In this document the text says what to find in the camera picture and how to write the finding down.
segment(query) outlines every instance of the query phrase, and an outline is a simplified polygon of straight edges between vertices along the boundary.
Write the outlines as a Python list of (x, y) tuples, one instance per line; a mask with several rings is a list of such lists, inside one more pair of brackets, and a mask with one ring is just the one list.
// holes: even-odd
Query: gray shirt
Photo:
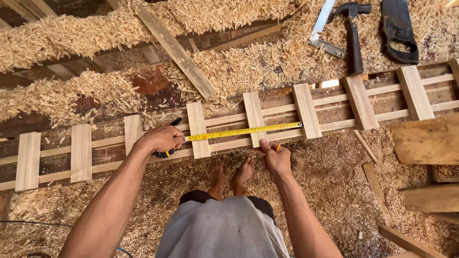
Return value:
[(185, 202), (166, 224), (156, 258), (287, 258), (279, 228), (245, 196)]

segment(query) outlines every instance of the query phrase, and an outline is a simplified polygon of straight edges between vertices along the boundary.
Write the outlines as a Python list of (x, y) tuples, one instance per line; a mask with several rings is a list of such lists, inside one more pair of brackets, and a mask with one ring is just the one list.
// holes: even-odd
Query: hand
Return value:
[(166, 152), (174, 147), (180, 148), (184, 143), (184, 134), (172, 125), (162, 126), (146, 132), (134, 147), (147, 150), (150, 154), (154, 151)]
[(264, 155), (262, 158), (263, 163), (270, 172), (269, 178), (271, 181), (277, 184), (280, 179), (292, 176), (290, 169), (290, 150), (281, 146), (276, 151), (277, 143), (269, 143), (266, 139), (260, 140), (260, 146), (261, 149), (257, 148), (255, 151)]

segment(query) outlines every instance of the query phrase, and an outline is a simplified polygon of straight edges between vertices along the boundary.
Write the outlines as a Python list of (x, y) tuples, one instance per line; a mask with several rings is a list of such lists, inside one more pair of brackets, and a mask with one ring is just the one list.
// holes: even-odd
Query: shorts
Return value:
[[(257, 208), (259, 211), (261, 211), (262, 213), (272, 218), (274, 225), (277, 226), (276, 219), (274, 218), (273, 207), (271, 207), (271, 204), (269, 204), (268, 201), (262, 198), (255, 197), (255, 196), (247, 196), (247, 198), (253, 203), (255, 208)], [(210, 194), (208, 194), (207, 192), (204, 192), (201, 190), (194, 190), (194, 191), (187, 192), (186, 194), (182, 195), (182, 197), (180, 198), (179, 205), (182, 203), (188, 202), (188, 201), (205, 203), (209, 199), (214, 199), (218, 201), (217, 199), (210, 196)]]

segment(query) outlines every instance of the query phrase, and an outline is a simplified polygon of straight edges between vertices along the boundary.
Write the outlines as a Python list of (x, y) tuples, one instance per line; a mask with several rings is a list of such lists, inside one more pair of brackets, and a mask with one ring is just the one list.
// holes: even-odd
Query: hammer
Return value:
[(338, 15), (346, 16), (346, 31), (347, 31), (347, 52), (349, 53), (349, 73), (357, 75), (364, 72), (362, 64), (362, 54), (360, 53), (360, 43), (358, 41), (357, 25), (354, 18), (359, 13), (370, 13), (371, 4), (360, 5), (357, 2), (343, 4), (336, 10), (330, 22)]

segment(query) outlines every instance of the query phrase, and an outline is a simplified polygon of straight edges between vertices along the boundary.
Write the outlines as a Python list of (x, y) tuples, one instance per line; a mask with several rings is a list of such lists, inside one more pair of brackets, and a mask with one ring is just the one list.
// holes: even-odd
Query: hammer head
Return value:
[(371, 7), (372, 7), (371, 4), (359, 5), (357, 2), (350, 2), (350, 3), (343, 4), (336, 10), (336, 12), (331, 17), (330, 21), (335, 19), (335, 17), (340, 14), (344, 16), (355, 17), (359, 13), (370, 13)]

